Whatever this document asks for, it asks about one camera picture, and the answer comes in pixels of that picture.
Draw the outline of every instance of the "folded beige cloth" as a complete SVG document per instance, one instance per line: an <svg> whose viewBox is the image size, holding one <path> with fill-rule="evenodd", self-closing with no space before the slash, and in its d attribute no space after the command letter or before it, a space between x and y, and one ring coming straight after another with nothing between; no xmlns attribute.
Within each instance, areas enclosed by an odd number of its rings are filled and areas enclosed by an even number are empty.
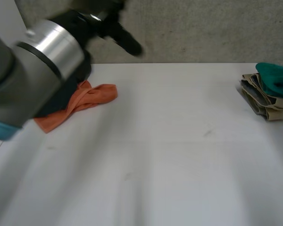
<svg viewBox="0 0 283 226"><path fill-rule="evenodd" d="M283 120L283 98L263 92L259 74L244 74L241 80L242 94L256 114L269 121Z"/></svg>

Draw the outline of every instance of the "white table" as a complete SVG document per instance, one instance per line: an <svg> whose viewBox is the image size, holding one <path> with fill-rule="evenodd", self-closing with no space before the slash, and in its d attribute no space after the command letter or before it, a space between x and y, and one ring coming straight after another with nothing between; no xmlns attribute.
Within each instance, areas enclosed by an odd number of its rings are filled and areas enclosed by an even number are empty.
<svg viewBox="0 0 283 226"><path fill-rule="evenodd" d="M283 122L235 88L255 64L95 65L119 97L0 148L0 226L283 226Z"/></svg>

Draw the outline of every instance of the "orange towel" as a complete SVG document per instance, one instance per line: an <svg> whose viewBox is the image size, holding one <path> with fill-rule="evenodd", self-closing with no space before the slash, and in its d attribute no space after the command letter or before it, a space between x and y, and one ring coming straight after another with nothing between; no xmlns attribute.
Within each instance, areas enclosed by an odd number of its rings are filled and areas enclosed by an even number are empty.
<svg viewBox="0 0 283 226"><path fill-rule="evenodd" d="M117 88L115 85L103 84L92 88L88 81L83 81L71 96L65 110L57 111L46 117L34 118L34 121L45 133L49 133L61 125L74 112L95 107L98 104L108 103L115 98L117 98Z"/></svg>

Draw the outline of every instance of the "green cloth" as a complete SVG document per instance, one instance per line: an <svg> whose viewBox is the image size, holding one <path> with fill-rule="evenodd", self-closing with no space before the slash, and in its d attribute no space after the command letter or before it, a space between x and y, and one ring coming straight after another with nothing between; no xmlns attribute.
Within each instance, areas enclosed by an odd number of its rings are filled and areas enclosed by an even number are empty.
<svg viewBox="0 0 283 226"><path fill-rule="evenodd" d="M256 69L261 77L263 91L270 96L283 98L283 66L259 63Z"/></svg>

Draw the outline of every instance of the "concrete wall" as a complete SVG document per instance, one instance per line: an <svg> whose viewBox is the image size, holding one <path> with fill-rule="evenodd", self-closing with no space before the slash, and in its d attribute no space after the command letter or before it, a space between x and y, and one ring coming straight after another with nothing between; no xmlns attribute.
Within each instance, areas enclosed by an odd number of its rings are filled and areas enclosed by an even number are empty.
<svg viewBox="0 0 283 226"><path fill-rule="evenodd" d="M68 0L17 0L27 25ZM283 0L131 0L123 25L146 54L137 59L112 41L94 40L96 63L259 62L283 64Z"/></svg>

